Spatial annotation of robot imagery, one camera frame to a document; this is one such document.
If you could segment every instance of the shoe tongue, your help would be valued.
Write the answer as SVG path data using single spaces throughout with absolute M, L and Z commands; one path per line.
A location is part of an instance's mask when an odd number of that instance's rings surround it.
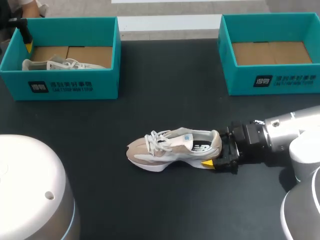
M 170 138 L 167 141 L 170 147 L 185 146 L 188 150 L 191 150 L 194 145 L 194 136 L 192 133 Z

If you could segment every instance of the person's hand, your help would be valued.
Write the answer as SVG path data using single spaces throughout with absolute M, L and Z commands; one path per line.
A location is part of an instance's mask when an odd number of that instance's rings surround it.
M 28 4 L 24 4 L 21 7 L 23 18 L 40 18 L 39 8 L 36 0 L 33 0 Z

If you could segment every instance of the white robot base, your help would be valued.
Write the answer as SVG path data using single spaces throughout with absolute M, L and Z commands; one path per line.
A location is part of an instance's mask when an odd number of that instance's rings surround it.
M 43 142 L 0 135 L 0 240 L 78 240 L 80 216 L 63 164 Z

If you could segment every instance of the shoe sole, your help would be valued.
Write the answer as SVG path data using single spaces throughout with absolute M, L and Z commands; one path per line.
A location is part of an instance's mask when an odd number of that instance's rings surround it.
M 147 170 L 147 171 L 150 171 L 150 172 L 162 172 L 170 164 L 177 162 L 177 161 L 171 161 L 171 162 L 161 164 L 161 165 L 144 165 L 144 164 L 140 164 L 135 161 L 132 161 L 130 159 L 129 159 L 129 161 L 132 162 L 137 167 L 144 169 L 144 170 Z M 185 163 L 187 163 L 197 169 L 212 169 L 211 167 L 203 166 L 201 164 L 203 161 L 205 161 L 203 159 L 202 160 L 179 160 L 179 161 L 185 162 Z

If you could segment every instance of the yellow object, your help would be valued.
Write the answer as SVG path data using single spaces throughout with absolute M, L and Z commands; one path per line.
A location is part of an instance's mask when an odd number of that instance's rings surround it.
M 34 44 L 34 41 L 32 41 L 31 43 L 25 44 L 25 47 L 26 47 L 26 50 L 28 51 L 28 53 L 31 53 L 33 44 Z
M 207 160 L 207 161 L 203 161 L 203 162 L 201 162 L 201 164 L 207 168 L 215 169 L 214 162 L 212 161 L 212 159 Z

